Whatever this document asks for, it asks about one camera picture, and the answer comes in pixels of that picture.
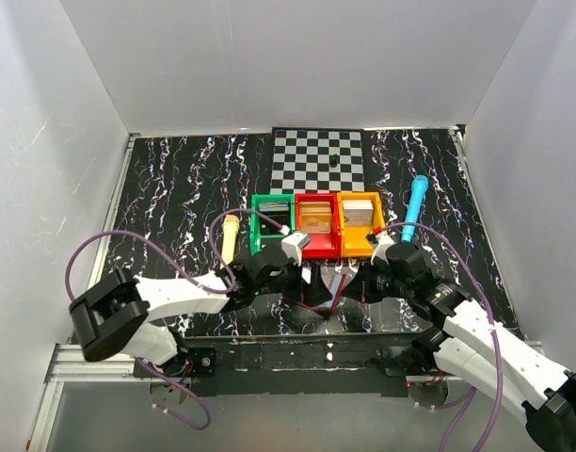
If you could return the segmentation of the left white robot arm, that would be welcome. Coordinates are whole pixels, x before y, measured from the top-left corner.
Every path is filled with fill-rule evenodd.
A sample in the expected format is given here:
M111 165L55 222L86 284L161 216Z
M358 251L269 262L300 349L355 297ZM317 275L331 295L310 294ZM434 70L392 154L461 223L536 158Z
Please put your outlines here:
M185 370L187 355L178 335L158 326L159 320L238 311L259 296L275 294L310 307L332 299L319 269L303 267L291 251L268 246L251 256L239 255L194 282L137 277L117 269L77 297L70 315L86 361L124 353L175 377Z

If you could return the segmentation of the red leather card holder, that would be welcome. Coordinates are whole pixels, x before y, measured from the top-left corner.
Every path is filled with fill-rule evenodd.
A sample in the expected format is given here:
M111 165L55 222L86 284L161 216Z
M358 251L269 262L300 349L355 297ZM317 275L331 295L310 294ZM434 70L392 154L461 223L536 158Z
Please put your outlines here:
M310 312L321 315L322 317L328 317L332 315L340 304L341 294L346 282L346 276L336 276L332 280L332 284L329 288L329 293L332 295L332 299L322 303L319 306L312 307L306 305L304 302L300 301L296 305L302 307Z

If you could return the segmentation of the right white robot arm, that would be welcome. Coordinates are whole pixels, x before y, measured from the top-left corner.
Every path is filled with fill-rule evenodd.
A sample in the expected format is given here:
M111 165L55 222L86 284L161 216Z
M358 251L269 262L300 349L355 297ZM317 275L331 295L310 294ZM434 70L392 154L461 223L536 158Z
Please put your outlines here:
M412 361L420 372L441 370L493 397L542 450L576 451L576 371L491 322L461 286L433 273L416 246L380 247L343 294L365 303L406 300L431 324L412 344Z

